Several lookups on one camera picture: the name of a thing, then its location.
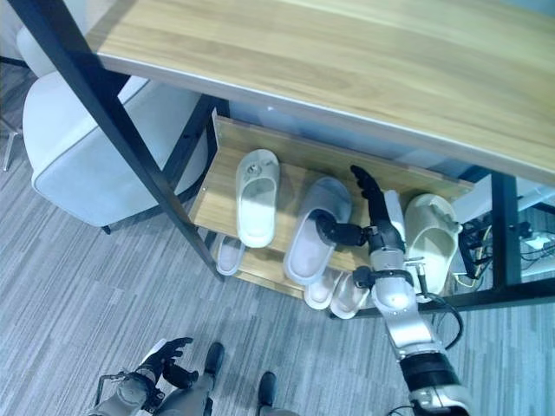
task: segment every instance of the wooden table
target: wooden table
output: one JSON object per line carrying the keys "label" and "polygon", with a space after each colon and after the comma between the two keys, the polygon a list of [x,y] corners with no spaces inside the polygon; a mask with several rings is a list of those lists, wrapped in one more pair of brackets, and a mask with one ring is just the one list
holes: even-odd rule
{"label": "wooden table", "polygon": [[555,19],[498,0],[119,0],[143,75],[555,184]]}

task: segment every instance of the slipper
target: slipper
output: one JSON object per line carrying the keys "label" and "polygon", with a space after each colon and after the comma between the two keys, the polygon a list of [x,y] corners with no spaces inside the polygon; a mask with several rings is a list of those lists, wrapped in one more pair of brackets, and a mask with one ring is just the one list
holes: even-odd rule
{"label": "slipper", "polygon": [[330,310],[341,319],[350,319],[366,303],[370,289],[357,288],[352,273],[344,273],[331,298]]}
{"label": "slipper", "polygon": [[244,245],[260,248],[274,238],[279,162],[269,150],[246,154],[237,168],[237,232]]}
{"label": "slipper", "polygon": [[347,188],[335,178],[317,180],[309,189],[298,214],[295,233],[285,253],[284,271],[303,286],[323,278],[336,244],[324,241],[316,227],[319,215],[330,215],[338,223],[349,221],[352,203]]}
{"label": "slipper", "polygon": [[[458,234],[462,230],[456,222],[453,207],[442,197],[426,193],[408,204],[405,211],[408,258],[424,257],[428,292],[439,293],[447,279],[449,265],[459,247]],[[421,293],[416,269],[409,267],[415,292]],[[419,302],[429,302],[418,296]]]}
{"label": "slipper", "polygon": [[237,273],[244,254],[245,245],[240,240],[223,236],[219,240],[216,269],[224,276],[233,276]]}
{"label": "slipper", "polygon": [[304,289],[304,301],[306,304],[317,310],[328,308],[333,292],[343,273],[339,270],[327,268],[320,282],[313,283]]}
{"label": "slipper", "polygon": [[405,239],[405,219],[402,215],[399,194],[395,190],[389,190],[383,193],[383,198],[385,199],[385,206],[388,210],[391,224],[399,231],[399,234],[401,234],[401,240],[407,241]]}

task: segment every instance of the black metal frame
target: black metal frame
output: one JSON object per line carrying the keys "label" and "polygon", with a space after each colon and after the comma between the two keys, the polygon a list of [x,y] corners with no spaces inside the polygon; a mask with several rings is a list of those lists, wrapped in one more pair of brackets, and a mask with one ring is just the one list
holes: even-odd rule
{"label": "black metal frame", "polygon": [[[209,135],[209,163],[216,151],[210,115],[214,108],[229,116],[227,101],[203,95],[193,111],[163,170],[159,169],[139,132],[117,98],[127,75],[106,70],[90,50],[62,0],[9,0],[16,13],[47,53],[63,78],[95,118],[96,122],[131,166],[163,211],[220,280],[215,262],[196,227],[173,193],[200,135]],[[467,173],[478,180],[489,171],[476,168]],[[519,306],[555,301],[555,279],[522,283],[518,236],[515,178],[492,172],[493,199],[493,287],[488,290],[446,298],[460,310]],[[213,240],[209,236],[206,242]],[[437,311],[426,304],[422,311]],[[356,317],[379,315],[365,309]]]}
{"label": "black metal frame", "polygon": [[29,65],[27,65],[27,63],[25,63],[25,61],[22,61],[20,59],[8,58],[6,56],[0,56],[0,62],[1,63],[7,63],[9,65],[15,65],[17,67],[23,67],[23,68],[28,68],[29,67]]}
{"label": "black metal frame", "polygon": [[[218,104],[218,100],[212,97],[201,98],[195,109],[195,116],[187,123],[178,145],[162,172],[117,97],[127,82],[128,75],[107,71],[101,65],[98,56],[90,50],[63,1],[10,0],[10,4],[162,210],[189,241],[214,276],[223,281],[224,278],[216,270],[216,263],[210,251],[187,216],[178,197],[173,193],[173,188],[177,183],[175,177],[180,172],[183,173],[194,145],[200,137],[199,129],[202,122],[198,123],[197,119],[200,117],[206,121],[206,115],[212,112],[212,108],[217,105],[224,107],[224,105]],[[187,143],[189,137],[195,138],[194,143],[191,146],[185,146],[189,144]]]}

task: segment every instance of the wooden board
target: wooden board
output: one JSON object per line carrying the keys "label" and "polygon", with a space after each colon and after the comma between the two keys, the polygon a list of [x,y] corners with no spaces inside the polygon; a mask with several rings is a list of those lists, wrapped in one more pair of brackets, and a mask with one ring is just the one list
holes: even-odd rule
{"label": "wooden board", "polygon": [[550,16],[497,0],[119,0],[88,41],[119,72],[555,184]]}
{"label": "wooden board", "polygon": [[282,253],[268,249],[247,249],[236,277],[302,299],[303,286],[285,275],[283,264]]}
{"label": "wooden board", "polygon": [[[284,253],[293,237],[297,213],[310,186],[326,175],[340,179],[353,199],[350,222],[368,225],[368,207],[362,199],[349,167],[356,163],[373,174],[383,189],[396,189],[404,201],[424,192],[445,198],[459,196],[471,189],[463,181],[451,180],[422,169],[363,156],[333,146],[301,140],[260,127],[218,118],[219,149],[190,211],[191,220],[202,227],[237,236],[235,172],[240,160],[251,150],[264,147],[280,160],[280,186],[277,195],[276,235],[269,248]],[[354,270],[367,264],[364,248],[337,250],[330,267]]]}

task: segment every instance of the shelf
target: shelf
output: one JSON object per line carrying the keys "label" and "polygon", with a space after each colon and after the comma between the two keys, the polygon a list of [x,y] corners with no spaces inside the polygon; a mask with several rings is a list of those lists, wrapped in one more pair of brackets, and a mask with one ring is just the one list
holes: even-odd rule
{"label": "shelf", "polygon": [[283,263],[284,255],[277,251],[247,249],[235,277],[302,299],[303,286],[285,275]]}
{"label": "shelf", "polygon": [[[235,171],[239,161],[252,150],[272,150],[277,155],[281,168],[276,236],[268,247],[270,250],[248,250],[241,270],[257,278],[284,285],[287,290],[302,288],[284,276],[281,264],[283,253],[292,239],[304,195],[322,176],[334,176],[349,189],[353,198],[350,222],[360,225],[369,223],[368,208],[366,200],[359,196],[360,190],[349,170],[351,164],[367,169],[383,189],[396,189],[400,193],[402,205],[424,192],[453,199],[472,188],[467,182],[449,179],[438,173],[253,127],[235,120],[218,118],[216,130],[219,149],[191,209],[191,220],[196,225],[236,237]],[[367,249],[341,248],[334,252],[330,267],[354,270],[367,263]]]}

